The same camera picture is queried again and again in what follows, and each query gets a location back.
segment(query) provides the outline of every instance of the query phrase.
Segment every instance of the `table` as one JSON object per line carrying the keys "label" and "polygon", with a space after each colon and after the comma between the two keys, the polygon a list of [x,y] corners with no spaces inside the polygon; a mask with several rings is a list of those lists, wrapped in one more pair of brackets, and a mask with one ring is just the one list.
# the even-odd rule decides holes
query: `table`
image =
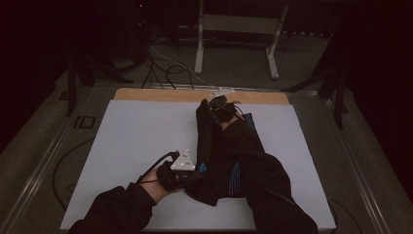
{"label": "table", "polygon": [[285,4],[282,14],[276,18],[248,18],[236,16],[219,16],[204,14],[204,0],[200,0],[200,14],[198,27],[198,49],[195,59],[195,73],[201,74],[204,62],[204,30],[250,32],[274,35],[273,43],[266,49],[267,61],[270,67],[271,77],[279,78],[274,51],[282,33],[282,25],[285,19],[288,5]]}
{"label": "table", "polygon": [[[196,152],[195,109],[201,99],[211,98],[212,93],[120,89],[109,103],[60,228],[67,229],[82,218],[98,193],[128,185],[165,153],[185,147]],[[290,175],[297,204],[320,229],[334,228],[312,157],[286,95],[234,92],[227,98],[240,101],[239,107],[251,112],[258,121],[255,127],[264,147],[273,155],[280,155],[278,158]],[[254,229],[244,198],[220,199],[216,207],[210,207],[179,192],[165,198],[153,214],[146,230]]]}

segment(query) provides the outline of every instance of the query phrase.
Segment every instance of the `person's right arm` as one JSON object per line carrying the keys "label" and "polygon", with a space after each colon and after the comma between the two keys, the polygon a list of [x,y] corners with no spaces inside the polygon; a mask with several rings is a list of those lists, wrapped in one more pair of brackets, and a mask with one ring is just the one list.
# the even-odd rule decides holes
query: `person's right arm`
{"label": "person's right arm", "polygon": [[[156,180],[156,170],[142,181]],[[143,229],[152,216],[152,208],[167,192],[158,181],[131,183],[99,194],[85,218],[76,221],[68,234],[132,234]]]}

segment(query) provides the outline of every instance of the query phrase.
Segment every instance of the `black jacket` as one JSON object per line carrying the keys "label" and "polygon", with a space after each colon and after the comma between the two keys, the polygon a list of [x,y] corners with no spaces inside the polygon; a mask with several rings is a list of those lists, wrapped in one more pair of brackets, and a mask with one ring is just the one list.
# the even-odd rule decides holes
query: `black jacket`
{"label": "black jacket", "polygon": [[119,186],[99,194],[84,219],[69,234],[132,234],[144,228],[157,203],[140,185]]}
{"label": "black jacket", "polygon": [[223,139],[225,157],[240,165],[242,192],[258,233],[318,233],[316,223],[295,204],[282,164],[265,153],[256,131],[238,120],[223,132]]}
{"label": "black jacket", "polygon": [[[238,162],[241,191],[252,209],[259,233],[318,233],[315,222],[291,197],[290,181],[282,164],[277,158],[265,153],[256,131],[252,131],[246,123],[237,121],[221,137],[222,145],[225,146],[222,160],[226,163],[223,165],[231,165],[232,168]],[[217,190],[228,189],[230,179],[223,178],[223,175],[226,173],[222,174],[219,168],[211,167],[209,176],[212,186],[202,186],[200,194],[225,196],[225,192],[216,195],[217,192],[212,191],[214,187]],[[116,187],[98,195],[88,214],[71,227],[69,234],[137,233],[149,222],[155,205],[138,184],[131,183],[127,190]]]}

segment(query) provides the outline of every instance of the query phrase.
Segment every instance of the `hand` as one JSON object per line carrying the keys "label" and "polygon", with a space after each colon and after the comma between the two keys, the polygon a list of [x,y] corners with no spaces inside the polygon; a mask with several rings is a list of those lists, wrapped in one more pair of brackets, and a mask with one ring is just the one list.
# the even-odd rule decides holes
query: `hand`
{"label": "hand", "polygon": [[236,122],[238,119],[242,119],[245,121],[244,117],[237,112],[236,115],[234,115],[229,122],[222,122],[219,124],[219,126],[221,126],[222,131],[225,131],[226,128],[228,128],[232,123]]}
{"label": "hand", "polygon": [[146,190],[146,192],[148,192],[148,194],[156,203],[159,203],[164,197],[175,191],[167,192],[165,190],[165,188],[158,181],[158,176],[156,174],[157,170],[158,168],[155,168],[154,170],[150,171],[142,180],[140,186],[142,186]]}

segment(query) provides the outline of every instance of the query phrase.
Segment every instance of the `white board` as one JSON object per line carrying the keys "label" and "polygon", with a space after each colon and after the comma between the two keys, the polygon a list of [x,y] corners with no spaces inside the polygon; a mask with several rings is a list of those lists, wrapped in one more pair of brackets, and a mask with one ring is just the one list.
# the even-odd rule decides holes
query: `white board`
{"label": "white board", "polygon": [[[189,149],[195,163],[198,106],[195,102],[111,100],[60,228],[68,229],[84,218],[99,193],[119,185],[127,187],[168,152]],[[252,113],[266,152],[284,165],[297,204],[319,229],[334,228],[293,106],[239,104],[238,107],[243,113]],[[145,229],[253,230],[255,226],[244,198],[220,199],[216,207],[211,207],[182,191],[169,195],[153,209]]]}

